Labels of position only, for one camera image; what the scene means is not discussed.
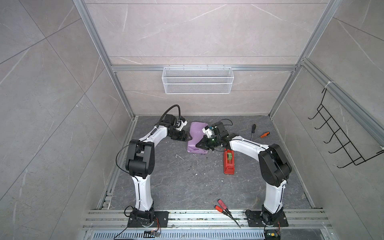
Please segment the pink wrapping paper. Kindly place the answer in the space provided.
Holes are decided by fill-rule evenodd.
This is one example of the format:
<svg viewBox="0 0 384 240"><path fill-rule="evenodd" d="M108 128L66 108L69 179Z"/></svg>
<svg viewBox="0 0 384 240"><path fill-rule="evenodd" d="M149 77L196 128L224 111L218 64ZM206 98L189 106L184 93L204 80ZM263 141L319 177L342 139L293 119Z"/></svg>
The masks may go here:
<svg viewBox="0 0 384 240"><path fill-rule="evenodd" d="M204 137L203 129L207 127L207 123L202 122L192 122L190 126L190 135L192 137L191 140L188 141L187 152L190 154L202 154L206 155L208 153L207 150L203 150L196 147Z"/></svg>

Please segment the red tape dispenser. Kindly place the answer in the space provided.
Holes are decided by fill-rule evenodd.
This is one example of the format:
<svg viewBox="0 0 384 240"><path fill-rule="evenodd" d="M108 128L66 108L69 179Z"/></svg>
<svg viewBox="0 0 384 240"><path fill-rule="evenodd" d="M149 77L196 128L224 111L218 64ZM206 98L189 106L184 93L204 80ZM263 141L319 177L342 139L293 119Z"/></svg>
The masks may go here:
<svg viewBox="0 0 384 240"><path fill-rule="evenodd" d="M224 174L235 174L235 154L232 150L225 150L223 155L224 160Z"/></svg>

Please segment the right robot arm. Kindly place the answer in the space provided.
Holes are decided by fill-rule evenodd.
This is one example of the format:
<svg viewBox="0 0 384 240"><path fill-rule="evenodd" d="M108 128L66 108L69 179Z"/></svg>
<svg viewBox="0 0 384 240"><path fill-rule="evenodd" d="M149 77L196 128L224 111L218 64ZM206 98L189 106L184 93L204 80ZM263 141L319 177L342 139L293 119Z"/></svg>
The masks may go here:
<svg viewBox="0 0 384 240"><path fill-rule="evenodd" d="M260 164L261 175L266 182L266 197L262 205L261 218L267 226L278 222L278 218L284 213L284 189L292 172L292 166L279 145L262 145L231 134L223 138L204 136L196 147L212 151L217 147L224 147L257 160Z"/></svg>

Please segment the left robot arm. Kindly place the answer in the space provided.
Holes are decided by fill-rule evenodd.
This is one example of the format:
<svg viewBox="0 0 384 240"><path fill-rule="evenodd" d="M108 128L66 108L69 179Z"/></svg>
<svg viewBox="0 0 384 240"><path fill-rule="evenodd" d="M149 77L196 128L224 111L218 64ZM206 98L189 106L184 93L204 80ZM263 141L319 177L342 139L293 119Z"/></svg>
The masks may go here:
<svg viewBox="0 0 384 240"><path fill-rule="evenodd" d="M144 137L131 140L127 148L126 169L134 181L136 203L130 213L130 218L144 227L149 227L155 221L154 201L151 195L151 174L155 168L155 148L161 140L170 137L171 140L187 142L192 139L188 131L172 126L154 126Z"/></svg>

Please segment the black handled screwdriver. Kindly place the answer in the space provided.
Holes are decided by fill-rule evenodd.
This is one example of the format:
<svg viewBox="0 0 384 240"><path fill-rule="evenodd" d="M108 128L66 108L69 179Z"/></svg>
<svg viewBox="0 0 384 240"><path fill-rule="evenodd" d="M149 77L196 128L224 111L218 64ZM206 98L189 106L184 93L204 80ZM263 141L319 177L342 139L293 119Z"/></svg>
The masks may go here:
<svg viewBox="0 0 384 240"><path fill-rule="evenodd" d="M253 140L253 136L254 136L254 133L256 131L256 128L257 128L257 125L256 124L253 124L252 125L252 130L251 130L251 141Z"/></svg>

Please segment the orange handled screwdriver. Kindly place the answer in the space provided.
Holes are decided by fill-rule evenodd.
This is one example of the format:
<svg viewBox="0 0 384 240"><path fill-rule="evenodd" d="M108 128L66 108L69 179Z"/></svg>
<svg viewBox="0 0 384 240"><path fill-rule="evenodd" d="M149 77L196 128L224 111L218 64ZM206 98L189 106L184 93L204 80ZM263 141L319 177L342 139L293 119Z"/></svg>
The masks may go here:
<svg viewBox="0 0 384 240"><path fill-rule="evenodd" d="M265 138L270 134L270 132L265 132L262 135L260 135L260 138Z"/></svg>

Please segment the red handled screwdriver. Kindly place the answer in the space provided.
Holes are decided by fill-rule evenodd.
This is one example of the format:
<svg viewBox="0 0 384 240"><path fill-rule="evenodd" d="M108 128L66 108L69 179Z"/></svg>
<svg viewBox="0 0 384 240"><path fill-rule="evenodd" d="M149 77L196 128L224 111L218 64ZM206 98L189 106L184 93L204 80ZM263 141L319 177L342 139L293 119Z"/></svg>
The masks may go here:
<svg viewBox="0 0 384 240"><path fill-rule="evenodd" d="M225 216L229 217L231 220L233 220L238 225L239 228L241 228L241 226L238 224L238 222L230 214L228 214L225 210L223 210L221 207L215 205L215 209L218 212L220 212L220 213L224 214Z"/></svg>

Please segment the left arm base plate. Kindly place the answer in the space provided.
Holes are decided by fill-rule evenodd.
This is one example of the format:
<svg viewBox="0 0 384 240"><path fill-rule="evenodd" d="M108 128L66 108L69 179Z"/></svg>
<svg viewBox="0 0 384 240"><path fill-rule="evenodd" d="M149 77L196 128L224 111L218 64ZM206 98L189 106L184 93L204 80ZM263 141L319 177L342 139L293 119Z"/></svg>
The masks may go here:
<svg viewBox="0 0 384 240"><path fill-rule="evenodd" d="M166 228L169 221L169 212L143 212L133 211L129 217L129 228Z"/></svg>

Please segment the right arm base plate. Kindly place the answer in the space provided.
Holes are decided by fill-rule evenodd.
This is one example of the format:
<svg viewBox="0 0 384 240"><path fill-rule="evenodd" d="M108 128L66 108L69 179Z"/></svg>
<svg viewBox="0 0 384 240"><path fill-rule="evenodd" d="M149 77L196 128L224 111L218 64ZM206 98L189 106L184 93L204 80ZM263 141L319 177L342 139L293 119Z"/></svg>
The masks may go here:
<svg viewBox="0 0 384 240"><path fill-rule="evenodd" d="M280 209L277 213L271 214L267 210L251 211L246 210L245 215L248 220L249 227L288 227L289 223L284 213L284 209Z"/></svg>

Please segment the aluminium mounting rail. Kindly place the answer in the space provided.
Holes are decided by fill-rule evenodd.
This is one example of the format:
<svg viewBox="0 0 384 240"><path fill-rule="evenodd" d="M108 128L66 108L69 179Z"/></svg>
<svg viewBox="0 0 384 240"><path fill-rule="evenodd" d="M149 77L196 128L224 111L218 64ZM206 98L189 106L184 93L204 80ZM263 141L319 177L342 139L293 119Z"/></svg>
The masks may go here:
<svg viewBox="0 0 384 240"><path fill-rule="evenodd" d="M265 225L259 211L231 210L230 217L217 210L165 210L155 214L153 227L161 229L331 229L332 225L321 209L284 210L275 224ZM119 230L131 220L123 210L91 210L83 216L81 227L95 230Z"/></svg>

